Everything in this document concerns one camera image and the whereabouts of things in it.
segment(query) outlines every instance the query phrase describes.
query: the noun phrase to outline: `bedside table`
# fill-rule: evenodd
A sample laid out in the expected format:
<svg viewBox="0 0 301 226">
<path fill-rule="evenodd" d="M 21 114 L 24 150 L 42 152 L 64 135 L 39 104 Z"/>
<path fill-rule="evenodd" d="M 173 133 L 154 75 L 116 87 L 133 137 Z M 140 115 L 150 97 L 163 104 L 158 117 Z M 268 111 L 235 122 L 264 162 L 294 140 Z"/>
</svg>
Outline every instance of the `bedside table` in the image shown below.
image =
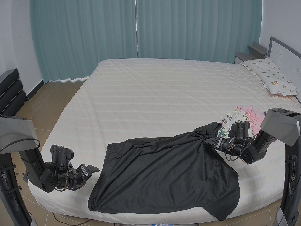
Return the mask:
<svg viewBox="0 0 301 226">
<path fill-rule="evenodd" d="M 247 60 L 253 60 L 253 59 L 262 59 L 265 58 L 265 55 L 267 53 L 267 49 L 260 44 L 253 41 L 252 45 L 248 45 L 248 49 L 250 50 L 250 54 L 247 53 L 240 53 L 237 52 L 235 55 L 235 64 L 247 61 Z"/>
</svg>

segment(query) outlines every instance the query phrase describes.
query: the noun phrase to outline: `mattress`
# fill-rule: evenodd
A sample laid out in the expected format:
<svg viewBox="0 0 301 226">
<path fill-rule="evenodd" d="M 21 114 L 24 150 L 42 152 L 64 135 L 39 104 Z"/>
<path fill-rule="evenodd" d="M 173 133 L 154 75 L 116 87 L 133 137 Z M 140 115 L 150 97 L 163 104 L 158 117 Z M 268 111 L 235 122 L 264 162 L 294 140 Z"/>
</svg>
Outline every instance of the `mattress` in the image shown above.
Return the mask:
<svg viewBox="0 0 301 226">
<path fill-rule="evenodd" d="M 172 137 L 220 121 L 222 115 L 244 105 L 262 112 L 274 107 L 301 112 L 295 97 L 270 94 L 258 77 L 240 64 L 105 60 L 62 112 L 42 156 L 44 161 L 51 161 L 50 146 L 58 144 L 74 151 L 71 162 L 75 168 L 84 163 L 101 170 L 109 143 L 137 137 Z M 240 186 L 238 206 L 229 218 L 260 209 L 282 197 L 284 154 L 284 144 L 276 141 L 265 158 L 254 164 L 228 162 L 238 172 Z M 51 212 L 110 223 L 188 224 L 217 220 L 202 207 L 161 214 L 91 212 L 88 198 L 99 175 L 94 173 L 75 192 L 46 193 L 30 182 L 29 188 L 36 201 Z"/>
</svg>

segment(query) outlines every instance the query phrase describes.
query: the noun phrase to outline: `patterned pillow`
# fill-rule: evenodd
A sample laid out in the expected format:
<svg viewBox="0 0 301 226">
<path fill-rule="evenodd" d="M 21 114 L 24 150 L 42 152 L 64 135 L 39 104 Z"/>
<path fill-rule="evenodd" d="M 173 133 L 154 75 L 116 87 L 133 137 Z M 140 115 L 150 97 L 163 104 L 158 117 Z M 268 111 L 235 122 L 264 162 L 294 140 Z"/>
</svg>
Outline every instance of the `patterned pillow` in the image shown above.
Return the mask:
<svg viewBox="0 0 301 226">
<path fill-rule="evenodd" d="M 255 76 L 258 76 L 263 85 L 273 95 L 296 96 L 298 94 L 299 91 L 292 82 L 280 72 L 279 68 L 269 58 L 247 60 L 241 64 L 253 72 Z"/>
</svg>

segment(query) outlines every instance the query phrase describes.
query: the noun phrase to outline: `white wall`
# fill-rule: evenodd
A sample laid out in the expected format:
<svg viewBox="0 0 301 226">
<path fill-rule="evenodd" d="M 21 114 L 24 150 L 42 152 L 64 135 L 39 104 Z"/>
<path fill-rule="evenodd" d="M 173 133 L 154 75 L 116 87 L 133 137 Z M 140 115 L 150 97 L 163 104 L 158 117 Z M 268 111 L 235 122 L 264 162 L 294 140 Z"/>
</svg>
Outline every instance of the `white wall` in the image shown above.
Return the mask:
<svg viewBox="0 0 301 226">
<path fill-rule="evenodd" d="M 262 0 L 259 44 L 269 48 L 271 36 L 301 53 L 301 0 Z"/>
<path fill-rule="evenodd" d="M 17 68 L 26 94 L 42 80 L 33 47 L 29 0 L 0 0 L 0 74 Z"/>
</svg>

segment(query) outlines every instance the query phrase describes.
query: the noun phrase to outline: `pink cloth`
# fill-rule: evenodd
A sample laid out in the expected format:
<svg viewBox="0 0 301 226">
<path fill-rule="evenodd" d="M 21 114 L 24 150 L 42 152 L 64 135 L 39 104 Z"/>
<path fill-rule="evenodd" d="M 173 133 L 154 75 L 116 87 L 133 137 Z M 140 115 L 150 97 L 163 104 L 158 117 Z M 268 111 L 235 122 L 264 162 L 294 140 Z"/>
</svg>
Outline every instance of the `pink cloth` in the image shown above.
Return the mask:
<svg viewBox="0 0 301 226">
<path fill-rule="evenodd" d="M 260 130 L 260 125 L 265 117 L 259 110 L 254 110 L 251 105 L 245 105 L 242 108 L 236 107 L 239 111 L 244 111 L 248 115 L 253 134 L 256 135 Z"/>
</svg>

